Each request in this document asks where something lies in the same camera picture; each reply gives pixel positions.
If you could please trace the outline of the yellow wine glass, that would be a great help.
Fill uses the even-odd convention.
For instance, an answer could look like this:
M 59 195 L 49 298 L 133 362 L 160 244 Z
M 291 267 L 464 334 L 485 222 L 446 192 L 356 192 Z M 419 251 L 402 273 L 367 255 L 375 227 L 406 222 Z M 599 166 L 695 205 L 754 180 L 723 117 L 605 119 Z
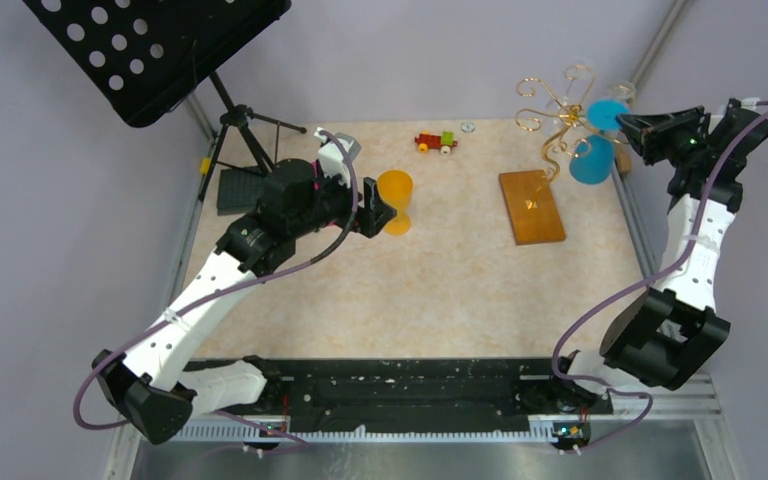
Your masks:
M 402 170 L 389 170 L 378 177 L 377 188 L 381 199 L 396 210 L 396 216 L 384 227 L 387 234 L 401 236 L 410 230 L 412 223 L 407 210 L 413 187 L 412 177 Z

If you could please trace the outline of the blue wine glass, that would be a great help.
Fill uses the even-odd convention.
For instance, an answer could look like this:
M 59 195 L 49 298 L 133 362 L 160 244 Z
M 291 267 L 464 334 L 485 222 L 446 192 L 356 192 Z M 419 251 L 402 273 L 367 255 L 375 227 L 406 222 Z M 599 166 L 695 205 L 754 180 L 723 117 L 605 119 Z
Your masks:
M 620 100 L 605 98 L 585 112 L 583 127 L 589 132 L 575 147 L 569 164 L 571 176 L 584 185 L 598 185 L 611 175 L 615 145 L 620 140 L 618 117 L 629 113 Z

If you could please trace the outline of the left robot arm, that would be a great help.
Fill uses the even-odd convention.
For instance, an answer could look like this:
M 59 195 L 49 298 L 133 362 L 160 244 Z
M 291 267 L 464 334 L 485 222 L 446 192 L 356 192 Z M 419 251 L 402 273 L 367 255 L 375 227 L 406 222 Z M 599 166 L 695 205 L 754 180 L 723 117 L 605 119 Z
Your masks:
M 154 445 L 195 416 L 236 405 L 262 414 L 274 410 L 280 372 L 266 360 L 249 355 L 191 370 L 193 354 L 256 286 L 283 276 L 280 267 L 295 255 L 298 239 L 331 225 L 343 236 L 372 238 L 395 216 L 371 178 L 352 185 L 349 175 L 326 174 L 318 162 L 279 162 L 265 177 L 255 209 L 228 226 L 145 338 L 94 359 L 108 402 Z

